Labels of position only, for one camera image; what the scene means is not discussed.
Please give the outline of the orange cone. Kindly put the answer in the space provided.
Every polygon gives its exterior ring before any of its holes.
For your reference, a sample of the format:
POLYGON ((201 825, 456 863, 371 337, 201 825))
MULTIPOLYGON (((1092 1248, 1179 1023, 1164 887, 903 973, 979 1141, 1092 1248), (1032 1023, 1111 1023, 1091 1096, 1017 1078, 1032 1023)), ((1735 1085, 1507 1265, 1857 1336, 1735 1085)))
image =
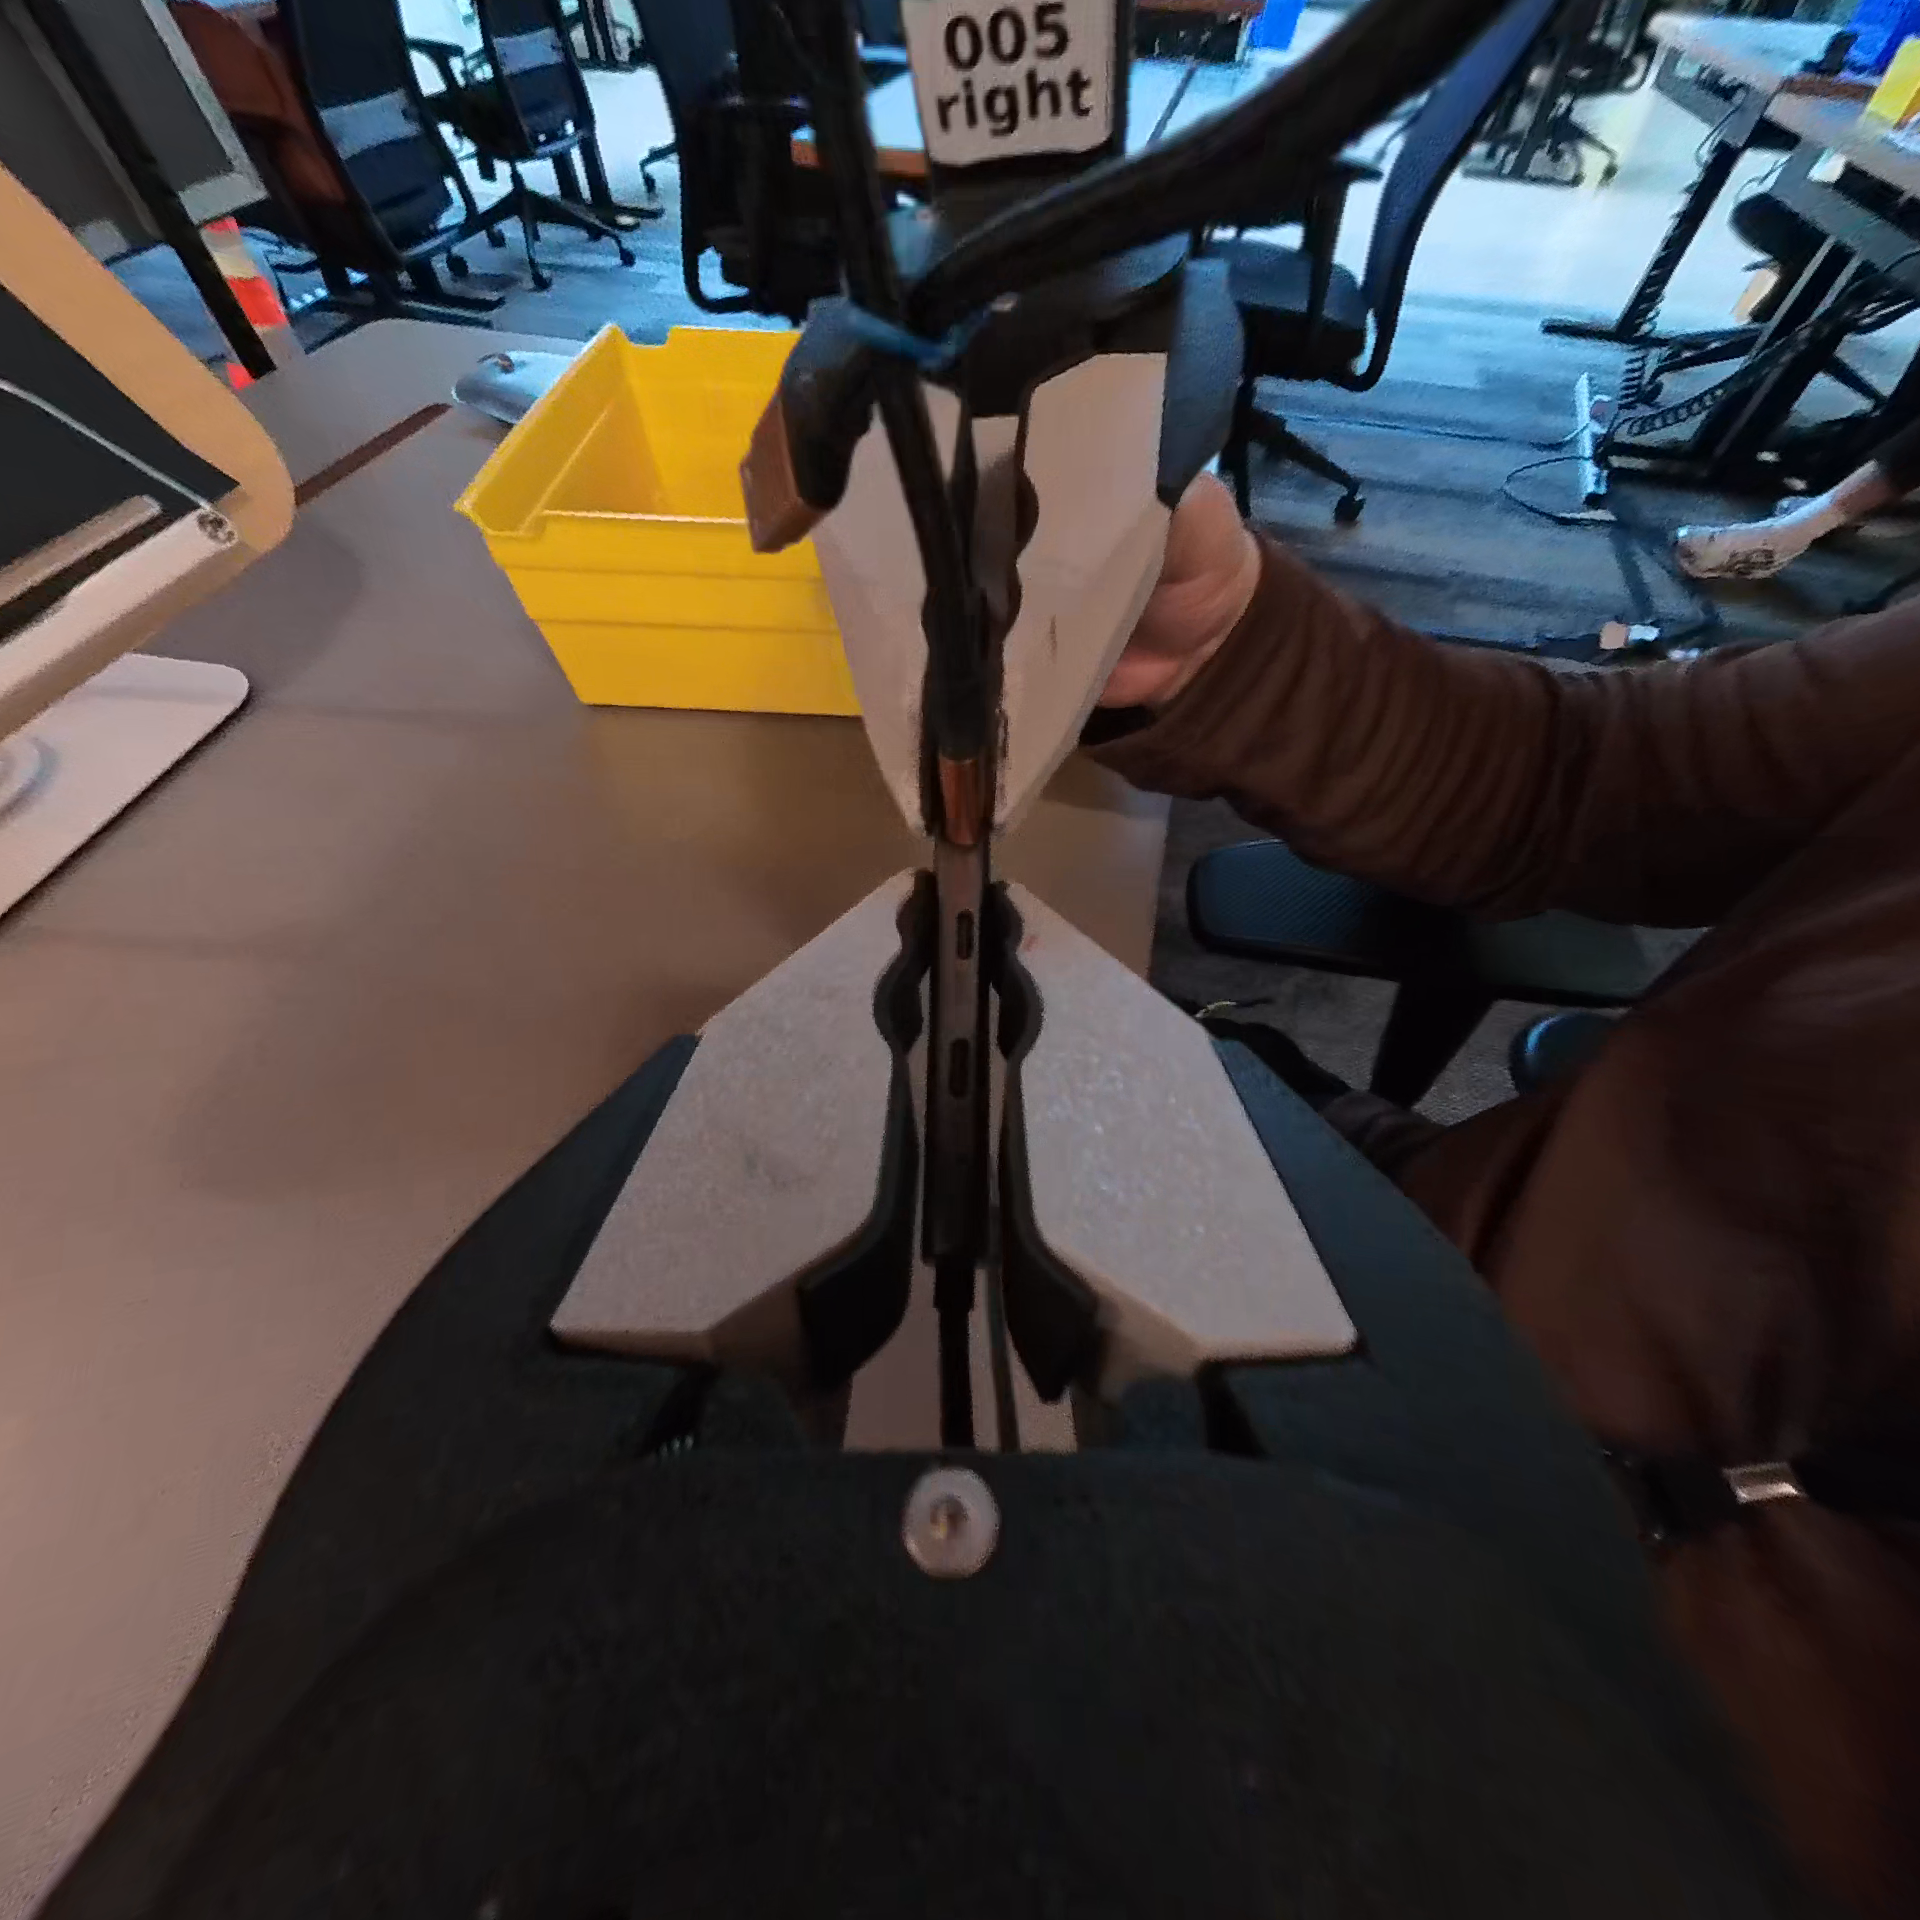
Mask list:
POLYGON ((255 325, 265 355, 275 367, 293 364, 303 355, 293 316, 286 313, 275 273, 255 252, 236 220, 201 224, 201 239, 222 269, 230 294, 255 325))

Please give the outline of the yellow plastic bin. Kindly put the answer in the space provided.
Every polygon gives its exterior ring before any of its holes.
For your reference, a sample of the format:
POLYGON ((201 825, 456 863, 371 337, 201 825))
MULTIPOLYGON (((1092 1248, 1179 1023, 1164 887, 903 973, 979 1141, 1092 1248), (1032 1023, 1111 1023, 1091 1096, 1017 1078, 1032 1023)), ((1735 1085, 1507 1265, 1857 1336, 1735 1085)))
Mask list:
POLYGON ((859 718, 811 545, 755 551, 738 494, 794 343, 605 325, 457 495, 583 705, 859 718))

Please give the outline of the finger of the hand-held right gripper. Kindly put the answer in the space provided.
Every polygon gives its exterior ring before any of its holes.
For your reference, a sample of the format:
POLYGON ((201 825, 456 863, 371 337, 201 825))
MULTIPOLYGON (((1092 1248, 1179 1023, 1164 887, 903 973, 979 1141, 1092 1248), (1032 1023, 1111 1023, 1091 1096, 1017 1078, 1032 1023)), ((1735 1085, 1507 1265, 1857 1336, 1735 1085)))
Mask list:
POLYGON ((923 737, 923 551, 880 411, 851 452, 839 502, 811 526, 811 549, 883 784, 912 833, 934 833, 939 775, 923 737))
POLYGON ((1164 574, 1165 350, 1098 355, 972 412, 974 556, 1002 614, 998 811, 1010 833, 1072 754, 1164 574))

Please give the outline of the person's right hand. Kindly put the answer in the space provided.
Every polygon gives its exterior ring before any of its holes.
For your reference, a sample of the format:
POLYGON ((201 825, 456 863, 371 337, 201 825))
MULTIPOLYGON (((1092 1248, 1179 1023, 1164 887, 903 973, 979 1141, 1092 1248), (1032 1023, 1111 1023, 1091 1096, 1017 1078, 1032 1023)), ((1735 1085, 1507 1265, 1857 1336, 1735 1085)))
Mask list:
POLYGON ((1158 713, 1175 705, 1253 603, 1259 565, 1259 540, 1232 490, 1216 473, 1201 473, 1169 509, 1164 574, 1098 709, 1158 713))

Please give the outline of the person's torso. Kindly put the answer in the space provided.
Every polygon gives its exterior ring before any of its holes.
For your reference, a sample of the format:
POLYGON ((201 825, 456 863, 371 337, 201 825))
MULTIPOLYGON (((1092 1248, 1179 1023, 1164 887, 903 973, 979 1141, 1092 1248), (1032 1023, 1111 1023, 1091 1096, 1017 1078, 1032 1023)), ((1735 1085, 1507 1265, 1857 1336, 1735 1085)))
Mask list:
MULTIPOLYGON (((1915 1436, 1915 833, 1847 824, 1565 1078, 1456 1129, 1329 1107, 1619 1451, 1915 1436)), ((1915 1525, 1781 1500, 1654 1554, 1800 1862, 1915 1916, 1915 1525)))

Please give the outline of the silver computer mouse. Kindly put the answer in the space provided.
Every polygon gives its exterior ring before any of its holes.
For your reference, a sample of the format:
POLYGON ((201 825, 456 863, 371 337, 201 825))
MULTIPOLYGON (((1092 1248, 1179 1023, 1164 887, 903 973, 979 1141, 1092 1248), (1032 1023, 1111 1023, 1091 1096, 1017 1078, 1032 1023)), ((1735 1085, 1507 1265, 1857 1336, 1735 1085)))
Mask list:
POLYGON ((575 357, 581 350, 492 350, 452 381, 452 398, 514 427, 567 377, 575 357))

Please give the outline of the dark mesh office chair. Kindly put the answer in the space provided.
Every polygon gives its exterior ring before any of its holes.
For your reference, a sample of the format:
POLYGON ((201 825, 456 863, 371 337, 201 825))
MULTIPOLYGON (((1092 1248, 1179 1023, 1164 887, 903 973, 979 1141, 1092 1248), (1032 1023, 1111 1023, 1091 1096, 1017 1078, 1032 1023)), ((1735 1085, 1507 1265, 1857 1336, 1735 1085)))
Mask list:
POLYGON ((1346 155, 1329 163, 1307 196, 1297 247, 1242 234, 1222 249, 1238 310, 1242 367, 1217 467, 1242 517, 1253 514, 1253 453, 1264 452, 1332 482, 1332 519, 1356 525, 1361 478, 1301 441, 1285 415, 1259 407, 1257 392, 1268 377, 1345 392, 1378 386, 1426 220, 1499 85, 1498 73, 1471 75, 1470 61, 1459 61, 1408 114, 1386 175, 1346 155), (1356 179, 1381 179, 1381 188, 1363 267, 1352 273, 1337 264, 1337 236, 1356 179))

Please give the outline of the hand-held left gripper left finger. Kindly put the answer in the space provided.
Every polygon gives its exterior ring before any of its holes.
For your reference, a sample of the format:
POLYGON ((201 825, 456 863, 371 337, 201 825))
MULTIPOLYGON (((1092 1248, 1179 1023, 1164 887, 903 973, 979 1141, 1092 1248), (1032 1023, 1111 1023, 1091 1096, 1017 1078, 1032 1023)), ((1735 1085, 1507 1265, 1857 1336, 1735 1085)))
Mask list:
POLYGON ((908 1302, 919 1032, 923 887, 903 872, 708 1016, 552 1336, 846 1384, 908 1302))

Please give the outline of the grey metal plug with loop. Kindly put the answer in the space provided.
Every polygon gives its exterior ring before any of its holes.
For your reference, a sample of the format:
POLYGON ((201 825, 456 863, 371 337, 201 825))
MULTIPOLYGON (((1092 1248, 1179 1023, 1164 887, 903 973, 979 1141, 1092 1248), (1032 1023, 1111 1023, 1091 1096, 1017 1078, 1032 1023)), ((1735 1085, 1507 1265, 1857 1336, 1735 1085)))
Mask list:
POLYGON ((738 463, 756 556, 785 551, 842 499, 851 453, 876 420, 880 347, 851 298, 808 310, 738 463))

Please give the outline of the office desk with black legs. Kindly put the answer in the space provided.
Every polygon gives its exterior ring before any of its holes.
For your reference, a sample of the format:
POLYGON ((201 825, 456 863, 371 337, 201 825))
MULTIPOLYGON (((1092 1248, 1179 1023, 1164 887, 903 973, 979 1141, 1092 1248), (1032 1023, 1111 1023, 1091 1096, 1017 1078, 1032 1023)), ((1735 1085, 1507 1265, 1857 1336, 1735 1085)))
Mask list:
POLYGON ((1915 367, 1890 392, 1842 357, 1849 340, 1915 316, 1915 118, 1872 114, 1842 73, 1842 31, 1742 14, 1658 11, 1654 90, 1702 122, 1697 169, 1612 319, 1545 319, 1565 340, 1621 350, 1606 478, 1760 490, 1825 478, 1860 452, 1915 367), (1813 252, 1760 321, 1671 330, 1658 313, 1739 163, 1781 146, 1772 194, 1813 230, 1813 252))

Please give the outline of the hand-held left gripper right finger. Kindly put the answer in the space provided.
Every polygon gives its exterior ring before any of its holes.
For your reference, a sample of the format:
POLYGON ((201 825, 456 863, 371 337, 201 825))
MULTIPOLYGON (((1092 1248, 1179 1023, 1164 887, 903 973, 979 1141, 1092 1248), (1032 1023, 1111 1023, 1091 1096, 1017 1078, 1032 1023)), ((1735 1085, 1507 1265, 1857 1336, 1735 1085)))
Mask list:
POLYGON ((1002 1318, 1040 1400, 1356 1350, 1212 1034, 1015 882, 998 1052, 1002 1318))

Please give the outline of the computer monitor on silver stand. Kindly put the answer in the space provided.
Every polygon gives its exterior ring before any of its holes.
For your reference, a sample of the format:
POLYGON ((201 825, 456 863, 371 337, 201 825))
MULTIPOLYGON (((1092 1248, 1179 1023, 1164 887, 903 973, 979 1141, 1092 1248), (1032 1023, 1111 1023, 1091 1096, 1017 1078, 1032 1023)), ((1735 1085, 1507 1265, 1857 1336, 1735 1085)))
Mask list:
POLYGON ((147 647, 293 519, 267 430, 3 175, 3 915, 240 716, 147 647))

